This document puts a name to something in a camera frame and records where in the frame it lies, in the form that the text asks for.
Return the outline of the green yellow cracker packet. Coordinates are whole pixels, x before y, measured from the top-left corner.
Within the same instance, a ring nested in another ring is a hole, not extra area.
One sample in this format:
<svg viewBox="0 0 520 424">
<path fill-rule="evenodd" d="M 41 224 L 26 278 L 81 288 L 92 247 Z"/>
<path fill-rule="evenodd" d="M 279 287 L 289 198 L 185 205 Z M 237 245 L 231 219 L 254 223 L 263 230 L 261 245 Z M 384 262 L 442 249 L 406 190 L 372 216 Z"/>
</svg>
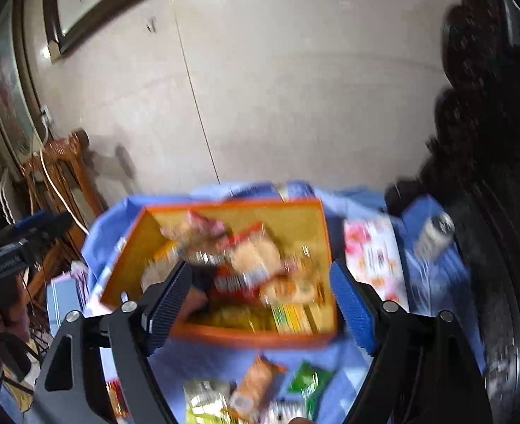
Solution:
<svg viewBox="0 0 520 424">
<path fill-rule="evenodd" d="M 238 420 L 230 414 L 229 398 L 234 382 L 191 380 L 183 385 L 185 422 L 193 424 L 229 424 Z"/>
</svg>

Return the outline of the orange rice cake packet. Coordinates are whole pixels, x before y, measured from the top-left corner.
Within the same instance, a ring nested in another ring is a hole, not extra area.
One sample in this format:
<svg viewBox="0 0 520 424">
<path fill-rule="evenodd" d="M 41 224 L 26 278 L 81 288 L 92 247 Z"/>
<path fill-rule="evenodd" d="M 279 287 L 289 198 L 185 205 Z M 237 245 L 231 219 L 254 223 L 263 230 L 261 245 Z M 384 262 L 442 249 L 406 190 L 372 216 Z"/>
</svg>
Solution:
<svg viewBox="0 0 520 424">
<path fill-rule="evenodd" d="M 229 411 L 235 418 L 256 422 L 288 369 L 257 355 L 243 380 L 229 398 Z"/>
</svg>

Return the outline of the pink biscuit bag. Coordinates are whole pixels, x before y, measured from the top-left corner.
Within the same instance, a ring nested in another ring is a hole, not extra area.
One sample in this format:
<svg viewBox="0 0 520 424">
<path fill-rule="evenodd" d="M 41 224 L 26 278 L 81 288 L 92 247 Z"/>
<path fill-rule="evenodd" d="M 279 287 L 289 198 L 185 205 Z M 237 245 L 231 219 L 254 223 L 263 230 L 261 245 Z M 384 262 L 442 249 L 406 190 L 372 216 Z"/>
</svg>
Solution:
<svg viewBox="0 0 520 424">
<path fill-rule="evenodd" d="M 221 220 L 209 218 L 194 211 L 187 211 L 181 222 L 160 229 L 161 234 L 181 247 L 192 247 L 213 242 L 228 230 Z"/>
</svg>

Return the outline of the floral tissue pack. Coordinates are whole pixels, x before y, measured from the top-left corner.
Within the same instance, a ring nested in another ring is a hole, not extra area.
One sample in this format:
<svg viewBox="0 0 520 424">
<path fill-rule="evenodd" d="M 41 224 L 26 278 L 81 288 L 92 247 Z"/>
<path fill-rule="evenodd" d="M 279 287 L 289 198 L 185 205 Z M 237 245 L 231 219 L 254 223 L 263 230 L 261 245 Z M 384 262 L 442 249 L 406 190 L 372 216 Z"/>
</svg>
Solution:
<svg viewBox="0 0 520 424">
<path fill-rule="evenodd" d="M 343 235 L 345 262 L 353 278 L 371 285 L 383 301 L 395 301 L 409 311 L 403 265 L 390 219 L 345 220 Z"/>
</svg>

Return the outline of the yellow green snack packet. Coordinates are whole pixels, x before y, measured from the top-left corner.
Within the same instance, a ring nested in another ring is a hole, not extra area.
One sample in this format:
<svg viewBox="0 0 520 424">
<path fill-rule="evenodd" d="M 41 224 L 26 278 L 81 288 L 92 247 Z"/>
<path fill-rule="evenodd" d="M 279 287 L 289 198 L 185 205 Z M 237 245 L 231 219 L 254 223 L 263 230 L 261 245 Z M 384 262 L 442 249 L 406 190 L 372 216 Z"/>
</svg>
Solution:
<svg viewBox="0 0 520 424">
<path fill-rule="evenodd" d="M 311 309 L 305 304 L 271 306 L 275 330 L 280 335 L 314 335 L 318 333 Z"/>
</svg>

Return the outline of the carved wooden chair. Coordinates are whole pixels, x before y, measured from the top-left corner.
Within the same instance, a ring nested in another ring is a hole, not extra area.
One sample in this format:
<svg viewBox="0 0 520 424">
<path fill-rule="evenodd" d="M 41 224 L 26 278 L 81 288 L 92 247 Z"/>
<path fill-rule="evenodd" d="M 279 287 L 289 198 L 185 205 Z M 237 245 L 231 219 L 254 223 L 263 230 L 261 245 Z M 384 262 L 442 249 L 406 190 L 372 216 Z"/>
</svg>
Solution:
<svg viewBox="0 0 520 424">
<path fill-rule="evenodd" d="M 49 281 L 81 258 L 89 218 L 105 211 L 85 165 L 88 150 L 88 134 L 77 129 L 64 139 L 48 141 L 22 165 L 30 212 L 69 212 L 73 219 L 69 231 L 50 246 L 29 278 L 27 300 L 34 307 L 45 303 Z"/>
</svg>

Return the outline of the orange cardboard box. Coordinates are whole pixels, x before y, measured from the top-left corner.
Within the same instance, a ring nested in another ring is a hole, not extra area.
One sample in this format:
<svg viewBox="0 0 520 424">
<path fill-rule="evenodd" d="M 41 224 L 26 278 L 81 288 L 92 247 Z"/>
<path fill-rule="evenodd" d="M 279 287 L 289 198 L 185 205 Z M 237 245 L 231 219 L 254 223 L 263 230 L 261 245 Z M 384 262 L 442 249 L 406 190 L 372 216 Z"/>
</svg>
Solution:
<svg viewBox="0 0 520 424">
<path fill-rule="evenodd" d="M 338 309 L 329 282 L 330 240 L 322 202 L 315 198 L 198 202 L 143 208 L 111 267 L 100 297 L 105 307 L 118 308 L 123 295 L 139 299 L 147 266 L 165 258 L 175 246 L 160 229 L 181 222 L 187 211 L 221 220 L 233 235 L 262 222 L 289 267 L 267 284 L 235 293 L 222 293 L 215 288 L 216 274 L 229 272 L 224 264 L 195 269 L 194 283 L 202 287 L 208 305 L 176 323 L 171 330 L 172 337 L 223 347 L 279 349 L 321 347 L 336 337 Z M 278 334 L 271 310 L 276 304 L 308 305 L 318 333 Z"/>
</svg>

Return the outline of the red bun packet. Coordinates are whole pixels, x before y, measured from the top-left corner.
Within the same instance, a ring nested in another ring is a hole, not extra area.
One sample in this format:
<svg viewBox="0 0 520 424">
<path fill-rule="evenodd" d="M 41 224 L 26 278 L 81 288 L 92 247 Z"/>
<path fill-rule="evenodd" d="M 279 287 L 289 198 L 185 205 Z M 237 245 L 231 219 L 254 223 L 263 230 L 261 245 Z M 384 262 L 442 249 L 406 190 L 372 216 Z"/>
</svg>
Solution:
<svg viewBox="0 0 520 424">
<path fill-rule="evenodd" d="M 284 272 L 279 248 L 262 222 L 223 238 L 217 250 L 229 269 L 226 275 L 216 274 L 214 280 L 222 293 L 253 290 Z"/>
</svg>

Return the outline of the red snack packet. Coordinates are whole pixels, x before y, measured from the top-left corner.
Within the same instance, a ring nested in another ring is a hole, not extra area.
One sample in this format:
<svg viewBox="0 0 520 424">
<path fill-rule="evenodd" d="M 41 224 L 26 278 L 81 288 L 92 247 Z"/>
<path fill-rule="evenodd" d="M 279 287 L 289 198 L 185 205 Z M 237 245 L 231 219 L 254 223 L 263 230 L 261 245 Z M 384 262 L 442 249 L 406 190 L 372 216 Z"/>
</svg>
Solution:
<svg viewBox="0 0 520 424">
<path fill-rule="evenodd" d="M 127 418 L 130 416 L 126 400 L 124 398 L 120 381 L 118 379 L 109 380 L 106 383 L 108 396 L 111 402 L 114 416 L 117 418 Z"/>
</svg>

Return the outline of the white drink can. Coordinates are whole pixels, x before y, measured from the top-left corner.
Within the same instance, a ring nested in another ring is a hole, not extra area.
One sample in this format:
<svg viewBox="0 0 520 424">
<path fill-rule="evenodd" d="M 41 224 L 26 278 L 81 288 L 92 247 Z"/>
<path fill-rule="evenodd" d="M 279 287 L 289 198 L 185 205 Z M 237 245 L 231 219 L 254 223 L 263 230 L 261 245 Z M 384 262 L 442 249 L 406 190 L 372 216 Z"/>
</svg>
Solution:
<svg viewBox="0 0 520 424">
<path fill-rule="evenodd" d="M 414 252 L 424 261 L 436 261 L 451 245 L 455 223 L 446 212 L 428 218 L 415 243 Z"/>
</svg>

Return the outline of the framed red painting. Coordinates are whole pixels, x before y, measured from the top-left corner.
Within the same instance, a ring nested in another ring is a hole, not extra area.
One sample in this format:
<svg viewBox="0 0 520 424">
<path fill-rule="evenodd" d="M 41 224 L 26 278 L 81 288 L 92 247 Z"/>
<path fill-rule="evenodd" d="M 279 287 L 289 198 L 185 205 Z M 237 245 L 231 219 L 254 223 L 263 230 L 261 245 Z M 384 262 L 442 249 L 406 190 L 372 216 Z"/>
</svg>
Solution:
<svg viewBox="0 0 520 424">
<path fill-rule="evenodd" d="M 20 80 L 13 30 L 14 0 L 0 12 L 0 130 L 18 165 L 41 147 Z"/>
</svg>

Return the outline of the dark carved wooden sofa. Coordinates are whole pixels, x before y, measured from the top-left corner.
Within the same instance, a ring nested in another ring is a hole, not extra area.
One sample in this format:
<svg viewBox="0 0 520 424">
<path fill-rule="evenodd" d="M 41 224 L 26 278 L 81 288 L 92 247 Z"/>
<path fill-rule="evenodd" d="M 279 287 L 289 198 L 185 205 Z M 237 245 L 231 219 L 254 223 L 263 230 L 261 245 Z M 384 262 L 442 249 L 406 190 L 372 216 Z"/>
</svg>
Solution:
<svg viewBox="0 0 520 424">
<path fill-rule="evenodd" d="M 472 273 L 484 378 L 498 423 L 520 423 L 520 0 L 461 0 L 445 15 L 449 88 L 419 175 L 388 189 L 392 212 L 432 195 L 455 220 Z"/>
</svg>

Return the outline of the wall socket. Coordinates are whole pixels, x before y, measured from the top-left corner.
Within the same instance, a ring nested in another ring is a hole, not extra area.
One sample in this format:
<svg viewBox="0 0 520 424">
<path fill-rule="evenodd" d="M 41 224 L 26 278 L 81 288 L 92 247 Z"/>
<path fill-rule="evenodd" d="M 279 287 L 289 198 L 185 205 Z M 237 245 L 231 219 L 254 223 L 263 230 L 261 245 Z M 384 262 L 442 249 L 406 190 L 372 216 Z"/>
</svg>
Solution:
<svg viewBox="0 0 520 424">
<path fill-rule="evenodd" d="M 51 127 L 53 125 L 53 119 L 46 105 L 42 105 L 40 108 L 41 120 L 44 125 Z"/>
</svg>

